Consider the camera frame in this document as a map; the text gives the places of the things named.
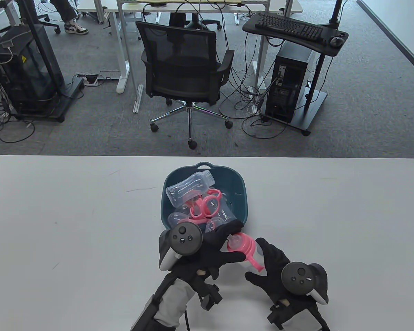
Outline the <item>person's right hand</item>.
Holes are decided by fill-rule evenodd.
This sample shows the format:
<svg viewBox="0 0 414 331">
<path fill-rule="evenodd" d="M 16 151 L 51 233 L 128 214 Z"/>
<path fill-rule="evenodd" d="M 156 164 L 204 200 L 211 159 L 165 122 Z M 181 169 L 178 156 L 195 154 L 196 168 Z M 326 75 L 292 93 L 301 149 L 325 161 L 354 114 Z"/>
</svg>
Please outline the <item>person's right hand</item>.
<svg viewBox="0 0 414 331">
<path fill-rule="evenodd" d="M 289 306 L 288 294 L 281 280 L 283 268 L 290 262 L 281 249 L 270 244 L 266 239 L 256 238 L 256 243 L 261 247 L 264 256 L 266 276 L 252 272 L 245 273 L 245 279 L 251 284 L 261 288 L 274 304 Z"/>
</svg>

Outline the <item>person's left hand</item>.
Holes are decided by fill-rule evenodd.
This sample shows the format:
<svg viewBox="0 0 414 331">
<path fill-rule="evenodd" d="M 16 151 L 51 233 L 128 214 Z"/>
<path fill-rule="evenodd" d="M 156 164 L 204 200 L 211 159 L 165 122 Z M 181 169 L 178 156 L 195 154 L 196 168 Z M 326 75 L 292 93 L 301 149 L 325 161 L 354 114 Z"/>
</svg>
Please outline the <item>person's left hand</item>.
<svg viewBox="0 0 414 331">
<path fill-rule="evenodd" d="M 245 261 L 246 255 L 242 252 L 221 251 L 228 236 L 240 233 L 243 226 L 242 221 L 236 219 L 205 233 L 200 249 L 193 255 L 180 258 L 171 271 L 185 282 L 191 281 L 196 275 L 216 279 L 223 265 Z"/>
</svg>

